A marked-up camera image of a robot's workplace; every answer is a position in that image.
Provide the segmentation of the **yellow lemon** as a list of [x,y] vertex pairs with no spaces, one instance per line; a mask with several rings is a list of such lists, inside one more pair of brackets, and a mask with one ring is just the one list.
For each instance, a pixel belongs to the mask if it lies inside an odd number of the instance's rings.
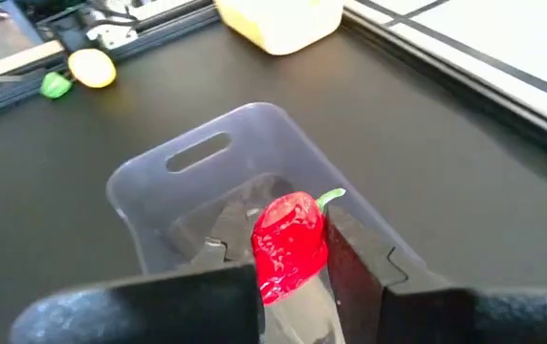
[[76,80],[89,88],[105,88],[117,76],[112,59],[97,49],[82,49],[68,58],[68,67]]

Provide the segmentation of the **black aluminium table frame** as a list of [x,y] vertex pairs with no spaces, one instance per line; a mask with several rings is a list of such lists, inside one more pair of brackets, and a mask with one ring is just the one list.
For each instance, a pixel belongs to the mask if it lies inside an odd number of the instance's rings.
[[[137,40],[110,51],[108,55],[114,62],[120,63],[220,21],[212,2],[193,0],[173,10],[170,15],[166,14],[163,22],[158,26],[151,25]],[[547,149],[547,118],[538,110],[503,94],[487,82],[388,31],[357,11],[344,10],[341,26],[428,76],[470,107],[500,118]],[[16,67],[0,72],[0,109],[34,95],[46,73],[67,71],[68,57],[60,48],[55,48],[51,53],[38,53],[30,61],[20,62]]]

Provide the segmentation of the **yellow plastic basket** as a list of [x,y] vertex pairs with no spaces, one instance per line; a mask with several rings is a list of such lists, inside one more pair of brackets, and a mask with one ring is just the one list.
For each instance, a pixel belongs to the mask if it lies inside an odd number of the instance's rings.
[[293,54],[335,31],[344,0],[213,0],[222,21],[271,55]]

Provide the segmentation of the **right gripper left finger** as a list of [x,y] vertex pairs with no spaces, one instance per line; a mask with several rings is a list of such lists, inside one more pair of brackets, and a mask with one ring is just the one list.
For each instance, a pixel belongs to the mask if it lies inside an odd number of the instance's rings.
[[259,201],[125,212],[143,274],[51,294],[22,311],[10,344],[260,344],[250,233]]

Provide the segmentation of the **green pepper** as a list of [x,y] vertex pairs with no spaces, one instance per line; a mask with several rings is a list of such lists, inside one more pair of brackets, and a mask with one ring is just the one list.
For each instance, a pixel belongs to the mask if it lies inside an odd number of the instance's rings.
[[73,83],[64,75],[49,72],[42,79],[39,93],[46,98],[57,99],[67,94],[72,86]]

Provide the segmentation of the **grey translucent plastic basket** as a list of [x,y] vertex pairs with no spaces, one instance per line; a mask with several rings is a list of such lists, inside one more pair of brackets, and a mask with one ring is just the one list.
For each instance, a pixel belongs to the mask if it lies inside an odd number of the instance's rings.
[[[317,194],[331,187],[348,187],[348,181],[282,109],[252,103],[125,162],[110,177],[106,192],[130,230],[125,216],[129,207],[142,214],[166,204],[248,200],[259,201],[262,210],[287,192]],[[355,188],[330,206],[413,257]],[[294,343],[347,344],[328,265],[293,296],[262,305],[260,344]]]

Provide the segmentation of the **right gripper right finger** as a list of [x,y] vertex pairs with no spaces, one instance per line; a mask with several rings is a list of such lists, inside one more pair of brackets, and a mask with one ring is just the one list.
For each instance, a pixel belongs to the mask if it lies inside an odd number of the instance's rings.
[[453,284],[338,207],[325,224],[347,344],[547,344],[547,289]]

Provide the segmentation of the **red pepper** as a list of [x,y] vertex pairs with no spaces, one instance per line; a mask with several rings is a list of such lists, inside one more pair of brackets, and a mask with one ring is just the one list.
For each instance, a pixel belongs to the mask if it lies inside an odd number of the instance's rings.
[[315,199],[297,191],[268,204],[251,235],[257,284],[264,305],[272,305],[304,285],[326,265],[324,209],[346,190],[336,188]]

